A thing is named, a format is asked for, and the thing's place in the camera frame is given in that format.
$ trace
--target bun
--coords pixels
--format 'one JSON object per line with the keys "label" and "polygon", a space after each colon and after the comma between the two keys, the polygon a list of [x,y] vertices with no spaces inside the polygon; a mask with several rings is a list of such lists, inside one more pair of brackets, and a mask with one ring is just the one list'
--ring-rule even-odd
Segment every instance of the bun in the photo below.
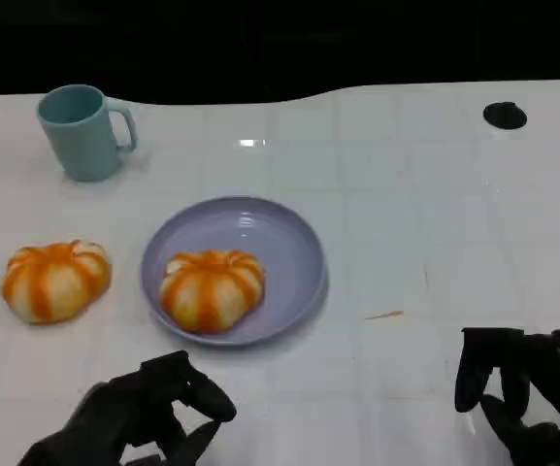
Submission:
{"label": "bun", "polygon": [[181,252],[166,266],[161,306],[188,332],[219,333],[231,328],[260,302],[264,271],[239,250]]}
{"label": "bun", "polygon": [[109,286],[112,266],[103,248],[76,240],[21,248],[8,262],[1,295],[29,323],[76,316]]}

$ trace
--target teal mug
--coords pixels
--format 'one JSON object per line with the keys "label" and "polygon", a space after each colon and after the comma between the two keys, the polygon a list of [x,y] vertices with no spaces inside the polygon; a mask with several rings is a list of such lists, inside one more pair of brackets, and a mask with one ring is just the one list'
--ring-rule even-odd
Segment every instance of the teal mug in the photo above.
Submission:
{"label": "teal mug", "polygon": [[[131,143],[119,146],[109,112],[122,114]],[[96,87],[64,85],[42,98],[37,109],[55,156],[66,175],[78,182],[100,182],[117,171],[122,156],[137,147],[137,131],[131,112],[108,102]]]}

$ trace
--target black background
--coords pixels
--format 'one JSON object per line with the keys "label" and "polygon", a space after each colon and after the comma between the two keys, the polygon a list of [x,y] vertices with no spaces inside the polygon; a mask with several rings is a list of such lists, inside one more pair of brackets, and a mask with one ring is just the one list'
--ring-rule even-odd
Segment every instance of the black background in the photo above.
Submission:
{"label": "black background", "polygon": [[202,104],[544,79],[560,79],[560,2],[0,0],[0,94]]}

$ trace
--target purple plate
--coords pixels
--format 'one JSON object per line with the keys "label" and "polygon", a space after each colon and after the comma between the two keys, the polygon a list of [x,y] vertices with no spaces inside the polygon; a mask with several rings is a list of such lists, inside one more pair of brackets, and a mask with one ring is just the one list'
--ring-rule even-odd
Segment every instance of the purple plate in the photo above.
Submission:
{"label": "purple plate", "polygon": [[[217,335],[185,332],[159,304],[165,265],[179,251],[243,250],[265,269],[258,309]],[[223,197],[170,218],[150,240],[142,261],[142,286],[153,314],[170,330],[208,345],[241,346],[271,338],[315,313],[329,287],[322,246],[312,228],[275,202]]]}

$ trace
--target tabletop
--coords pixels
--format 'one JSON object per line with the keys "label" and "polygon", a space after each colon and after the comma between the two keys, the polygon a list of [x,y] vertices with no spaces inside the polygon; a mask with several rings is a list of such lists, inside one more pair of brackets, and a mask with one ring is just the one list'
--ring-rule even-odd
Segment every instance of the tabletop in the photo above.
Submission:
{"label": "tabletop", "polygon": [[[74,238],[103,245],[114,277],[81,318],[49,328],[22,324],[0,297],[1,466],[61,428],[94,383],[178,349],[238,408],[203,466],[510,464],[478,410],[454,411],[453,384],[463,326],[560,327],[560,82],[129,103],[140,147],[91,184],[64,178],[39,98],[0,96],[0,279],[17,248]],[[527,125],[488,125],[482,110],[498,101],[515,102]],[[139,284],[157,228],[227,194],[302,214],[331,278],[317,319],[238,351],[164,332]],[[188,428],[202,420],[176,410]],[[528,416],[555,414],[535,397]]]}

